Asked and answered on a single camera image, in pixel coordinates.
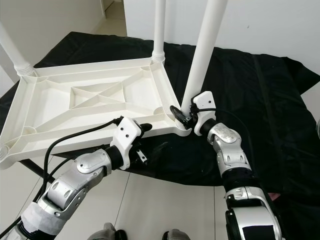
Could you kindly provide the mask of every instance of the robotic hand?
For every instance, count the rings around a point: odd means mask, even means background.
[[[229,240],[284,240],[279,222],[241,148],[240,135],[216,121],[212,93],[205,91],[195,96],[191,103],[187,117],[174,106],[170,109],[186,129],[193,128],[196,135],[205,136],[217,153],[226,191]]]
[[[37,202],[32,202],[18,223],[4,239],[52,240],[74,214],[90,189],[112,170],[125,170],[130,159],[147,161],[139,149],[139,140],[151,124],[139,125],[123,117],[113,133],[110,147],[86,153],[74,160],[70,170],[57,178]]]

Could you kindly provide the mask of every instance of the white column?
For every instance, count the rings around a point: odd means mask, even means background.
[[[21,55],[17,47],[12,42],[10,36],[0,22],[0,44],[13,62],[14,69],[19,76],[36,76],[34,68]]]
[[[227,2],[228,0],[208,0],[207,2],[181,105],[181,111],[185,116],[189,116],[191,98],[200,93],[204,83]]]
[[[154,14],[154,44],[152,52],[153,62],[163,62],[165,60],[165,18],[166,0],[155,0]]]

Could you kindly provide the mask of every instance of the white wall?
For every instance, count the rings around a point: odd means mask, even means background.
[[[0,66],[0,98],[14,85],[8,74]]]
[[[0,0],[0,20],[32,65],[69,32],[90,33],[103,17],[101,0]]]
[[[14,64],[7,55],[4,48],[0,45],[0,68],[2,68],[9,78],[15,83],[19,80]]]
[[[167,0],[165,41],[196,45],[206,4]],[[124,8],[127,35],[153,39],[155,0],[125,0]],[[319,9],[319,0],[229,0],[216,46],[289,57],[320,75]],[[303,96],[316,119],[319,95],[318,84]]]

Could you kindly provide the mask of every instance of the floor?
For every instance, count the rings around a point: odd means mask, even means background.
[[[106,20],[95,33],[127,35],[121,2],[106,10]],[[43,159],[33,160],[43,166]],[[49,171],[61,161],[51,157]],[[70,166],[64,165],[54,177]],[[0,172],[0,231],[22,213],[40,186],[40,178],[20,163]],[[56,239],[86,240],[110,222],[124,229],[129,240],[160,240],[173,228],[192,240],[227,240],[224,194],[221,186],[186,186],[115,170],[88,193]]]
[[[103,21],[95,34],[127,36],[125,7],[123,2],[113,2],[105,11],[105,21]]]

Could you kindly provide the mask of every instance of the black fabric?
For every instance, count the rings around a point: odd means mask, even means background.
[[[274,201],[281,217],[282,232],[286,240],[320,239],[320,202],[295,194],[283,194]]]
[[[71,32],[35,67],[146,58],[152,50],[151,40]],[[181,103],[195,46],[165,43],[164,51],[165,70]],[[319,80],[318,75],[301,63],[286,57],[253,56],[216,47],[202,86],[203,91],[212,91],[217,108],[231,111],[247,125],[253,141],[254,162],[249,154],[247,157],[264,188],[281,193],[284,202],[294,199],[298,210],[290,214],[299,216],[299,211],[308,211],[306,223],[317,222],[308,203],[310,200],[320,203],[320,140],[316,121],[300,94]],[[1,129],[16,88],[17,85],[0,99]],[[240,133],[241,146],[249,153],[242,126],[225,113],[217,112],[216,116]],[[129,171],[186,185],[222,184],[216,154],[205,138],[193,133],[188,137],[167,134],[152,140],[142,139],[141,143],[150,163],[133,164]],[[60,156],[83,152],[82,149]],[[313,207],[314,212],[319,212],[319,204]],[[287,223],[289,215],[284,214]],[[295,220],[303,232],[309,230],[308,224],[301,223],[297,217]]]
[[[246,226],[242,230],[245,240],[276,240],[272,225]]]

